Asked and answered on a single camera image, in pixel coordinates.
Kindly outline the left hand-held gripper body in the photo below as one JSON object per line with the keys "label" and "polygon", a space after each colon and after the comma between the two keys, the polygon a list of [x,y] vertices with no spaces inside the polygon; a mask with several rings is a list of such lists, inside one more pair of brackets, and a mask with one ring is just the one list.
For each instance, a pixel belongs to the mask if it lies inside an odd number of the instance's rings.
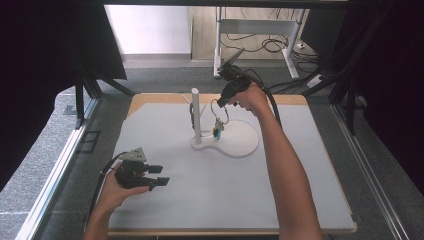
{"label": "left hand-held gripper body", "polygon": [[148,179],[144,177],[148,165],[141,147],[118,154],[117,158],[121,161],[121,165],[115,172],[115,178],[119,185],[125,189],[150,186]]}

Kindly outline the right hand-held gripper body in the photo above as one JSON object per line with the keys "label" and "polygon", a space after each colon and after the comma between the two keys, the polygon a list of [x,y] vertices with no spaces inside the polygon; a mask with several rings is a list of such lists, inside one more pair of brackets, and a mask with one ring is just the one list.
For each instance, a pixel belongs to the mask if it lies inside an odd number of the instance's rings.
{"label": "right hand-held gripper body", "polygon": [[221,99],[230,99],[237,93],[245,91],[252,82],[252,78],[235,65],[243,51],[244,48],[238,50],[218,68],[218,74],[227,81],[227,85],[222,90]]}

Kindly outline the white key holder stand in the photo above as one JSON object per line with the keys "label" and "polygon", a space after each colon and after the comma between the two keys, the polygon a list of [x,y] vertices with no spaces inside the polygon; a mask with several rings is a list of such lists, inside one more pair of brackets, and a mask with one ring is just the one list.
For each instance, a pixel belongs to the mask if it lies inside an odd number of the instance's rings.
{"label": "white key holder stand", "polygon": [[[193,130],[194,137],[190,142],[193,149],[198,151],[214,149],[232,158],[243,158],[256,150],[259,145],[259,135],[256,129],[245,121],[231,120],[226,107],[224,107],[226,120],[222,120],[214,111],[214,103],[217,102],[217,99],[212,99],[207,105],[214,120],[210,131],[201,128],[201,117],[207,106],[200,107],[199,90],[192,88],[191,99],[188,100],[186,97],[183,99],[188,104],[193,103],[195,130]],[[223,124],[219,140],[214,137],[216,119],[220,119]]]}

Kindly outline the person's right hand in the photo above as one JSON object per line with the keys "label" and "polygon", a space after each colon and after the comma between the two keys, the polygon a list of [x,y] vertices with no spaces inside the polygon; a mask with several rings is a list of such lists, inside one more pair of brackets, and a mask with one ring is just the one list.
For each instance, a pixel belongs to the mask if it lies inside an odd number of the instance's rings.
{"label": "person's right hand", "polygon": [[237,103],[241,108],[252,112],[256,117],[270,111],[265,93],[255,83],[251,83],[245,91],[237,93],[228,103]]}

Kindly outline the person's left hand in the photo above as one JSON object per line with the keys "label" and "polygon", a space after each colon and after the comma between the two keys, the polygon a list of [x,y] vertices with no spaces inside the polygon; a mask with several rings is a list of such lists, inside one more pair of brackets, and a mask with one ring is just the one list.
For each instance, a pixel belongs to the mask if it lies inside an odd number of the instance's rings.
{"label": "person's left hand", "polygon": [[149,191],[149,188],[145,186],[131,189],[126,189],[120,186],[115,177],[115,172],[120,167],[120,165],[121,163],[118,162],[113,167],[111,167],[107,173],[95,207],[96,211],[112,213],[128,197],[143,194]]}

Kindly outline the white table mat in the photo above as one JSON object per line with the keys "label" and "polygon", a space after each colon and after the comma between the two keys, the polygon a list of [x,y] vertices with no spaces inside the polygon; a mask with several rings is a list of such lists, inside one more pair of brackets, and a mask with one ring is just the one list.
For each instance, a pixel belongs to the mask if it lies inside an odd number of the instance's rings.
{"label": "white table mat", "polygon": [[[354,232],[350,208],[308,106],[282,105],[279,113],[307,173],[322,231]],[[232,158],[215,149],[193,149],[193,136],[185,103],[147,103],[128,116],[115,151],[142,148],[148,163],[162,166],[169,182],[128,198],[113,213],[110,231],[276,233],[264,148]]]}

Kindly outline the white power strip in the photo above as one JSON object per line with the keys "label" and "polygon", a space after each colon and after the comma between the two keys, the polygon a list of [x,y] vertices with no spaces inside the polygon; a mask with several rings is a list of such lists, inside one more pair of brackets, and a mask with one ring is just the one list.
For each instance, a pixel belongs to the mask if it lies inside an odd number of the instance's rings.
{"label": "white power strip", "polygon": [[307,87],[308,88],[312,88],[312,87],[316,86],[317,84],[319,84],[323,79],[324,79],[324,76],[322,76],[321,74],[318,74],[317,76],[315,76],[314,78],[312,78],[307,83]]}

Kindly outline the black metal stand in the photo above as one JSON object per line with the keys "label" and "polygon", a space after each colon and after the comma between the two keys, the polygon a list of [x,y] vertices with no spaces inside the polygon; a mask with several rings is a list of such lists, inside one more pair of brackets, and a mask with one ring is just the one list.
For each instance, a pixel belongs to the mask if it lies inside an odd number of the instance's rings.
{"label": "black metal stand", "polygon": [[75,80],[75,103],[76,103],[76,129],[80,129],[86,122],[84,108],[84,92],[87,92],[92,99],[99,99],[102,96],[102,90],[98,84],[101,80],[116,90],[127,96],[134,96],[136,92],[130,90],[124,85],[118,83],[113,78],[106,77],[94,70],[88,70],[84,66],[79,66],[80,75]]}
{"label": "black metal stand", "polygon": [[356,106],[354,73],[387,11],[386,3],[360,4],[359,0],[352,0],[345,9],[312,9],[301,34],[301,40],[318,54],[313,75],[324,74],[320,83],[302,95],[310,96],[334,84],[328,100],[334,104],[347,97],[345,123],[351,133]]}

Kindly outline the black curtain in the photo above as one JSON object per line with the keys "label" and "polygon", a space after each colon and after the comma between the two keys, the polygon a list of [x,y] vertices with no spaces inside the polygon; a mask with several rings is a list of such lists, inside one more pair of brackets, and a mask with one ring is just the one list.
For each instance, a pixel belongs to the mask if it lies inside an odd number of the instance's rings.
{"label": "black curtain", "polygon": [[85,78],[126,73],[105,0],[0,0],[0,191]]}
{"label": "black curtain", "polygon": [[[424,195],[424,0],[388,1],[354,69],[354,86],[365,98],[365,119]],[[373,16],[368,7],[312,9],[301,39],[337,71]]]}

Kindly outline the black floor bracket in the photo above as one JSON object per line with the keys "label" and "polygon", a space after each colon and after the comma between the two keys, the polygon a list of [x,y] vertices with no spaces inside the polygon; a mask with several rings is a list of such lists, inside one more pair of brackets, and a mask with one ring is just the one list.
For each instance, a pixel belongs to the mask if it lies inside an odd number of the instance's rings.
{"label": "black floor bracket", "polygon": [[87,131],[83,134],[78,145],[77,152],[82,154],[91,154],[97,145],[100,136],[99,131]]}

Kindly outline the white desk frame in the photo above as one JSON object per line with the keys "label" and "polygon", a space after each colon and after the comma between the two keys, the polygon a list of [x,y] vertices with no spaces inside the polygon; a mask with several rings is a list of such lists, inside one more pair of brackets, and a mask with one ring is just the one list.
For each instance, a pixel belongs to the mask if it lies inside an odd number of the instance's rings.
{"label": "white desk frame", "polygon": [[259,20],[259,19],[231,19],[222,17],[222,7],[216,8],[216,43],[214,51],[214,76],[222,65],[221,35],[222,34],[254,34],[254,35],[282,35],[288,36],[288,46],[281,50],[286,66],[293,79],[299,74],[292,60],[293,48],[302,26],[305,9],[299,9],[294,20]]}

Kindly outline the aluminium frame rail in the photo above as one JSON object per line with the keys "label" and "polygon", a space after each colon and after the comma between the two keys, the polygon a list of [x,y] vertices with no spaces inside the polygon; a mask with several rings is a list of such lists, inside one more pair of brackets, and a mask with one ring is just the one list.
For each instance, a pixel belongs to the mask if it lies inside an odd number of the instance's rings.
{"label": "aluminium frame rail", "polygon": [[60,185],[61,179],[83,138],[86,128],[90,124],[90,118],[98,103],[98,100],[90,99],[87,104],[82,106],[82,117],[77,119],[72,125],[72,130],[67,137],[66,143],[52,166],[49,176],[46,178],[15,240],[33,240]]}
{"label": "aluminium frame rail", "polygon": [[391,234],[395,240],[410,240],[399,215],[383,190],[357,137],[348,129],[342,108],[337,105],[332,105],[331,108]]}

